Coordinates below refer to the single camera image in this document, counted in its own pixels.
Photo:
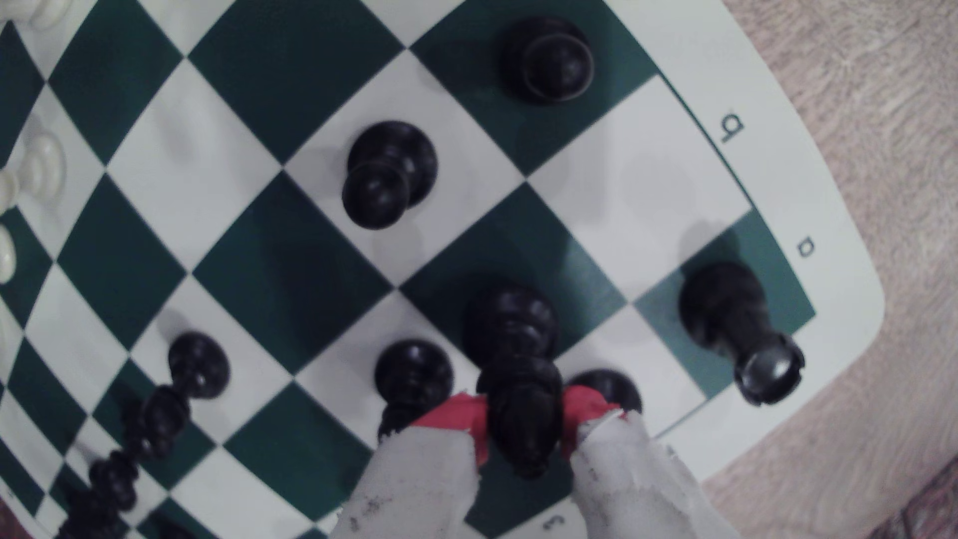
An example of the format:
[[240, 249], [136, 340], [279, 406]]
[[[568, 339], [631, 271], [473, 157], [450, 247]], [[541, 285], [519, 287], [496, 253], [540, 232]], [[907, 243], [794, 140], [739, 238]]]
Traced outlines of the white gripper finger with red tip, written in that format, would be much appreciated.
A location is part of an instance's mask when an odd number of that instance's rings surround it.
[[588, 538], [740, 538], [640, 412], [586, 386], [569, 386], [562, 407], [561, 448]]
[[458, 393], [380, 443], [331, 538], [455, 538], [488, 459], [485, 396]]

